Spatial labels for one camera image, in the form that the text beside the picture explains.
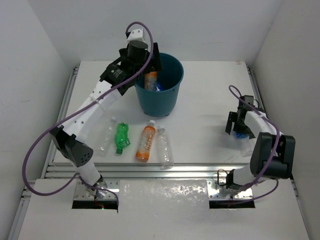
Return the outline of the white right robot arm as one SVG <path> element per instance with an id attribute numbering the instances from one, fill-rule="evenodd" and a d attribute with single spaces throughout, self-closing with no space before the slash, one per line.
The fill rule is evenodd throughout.
<path id="1" fill-rule="evenodd" d="M 223 185 L 226 189 L 241 192 L 269 179 L 289 179 L 292 176 L 296 140 L 283 134 L 262 108 L 254 106 L 253 96 L 239 97 L 237 111 L 228 114 L 225 132 L 255 140 L 249 164 L 226 175 Z"/>

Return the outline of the blue label bottle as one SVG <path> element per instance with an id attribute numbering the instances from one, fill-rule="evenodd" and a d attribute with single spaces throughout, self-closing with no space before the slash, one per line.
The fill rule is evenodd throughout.
<path id="1" fill-rule="evenodd" d="M 154 91 L 155 91 L 155 92 L 162 92 L 163 90 L 164 90 L 164 89 L 163 89 L 162 85 L 157 81 L 157 82 L 155 83 Z"/>
<path id="2" fill-rule="evenodd" d="M 249 135 L 235 131 L 231 132 L 231 136 L 235 140 L 235 143 L 240 151 L 240 155 L 242 157 L 250 157 L 255 147 L 255 139 L 250 139 Z"/>

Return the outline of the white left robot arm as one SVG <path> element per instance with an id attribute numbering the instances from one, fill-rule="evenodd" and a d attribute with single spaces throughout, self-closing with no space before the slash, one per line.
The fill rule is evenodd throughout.
<path id="1" fill-rule="evenodd" d="M 49 132 L 57 150 L 72 163 L 81 179 L 94 188 L 102 184 L 103 177 L 92 160 L 93 149 L 86 144 L 91 128 L 142 74 L 162 70 L 156 42 L 149 49 L 145 42 L 132 40 L 119 54 L 106 67 L 77 112 Z"/>

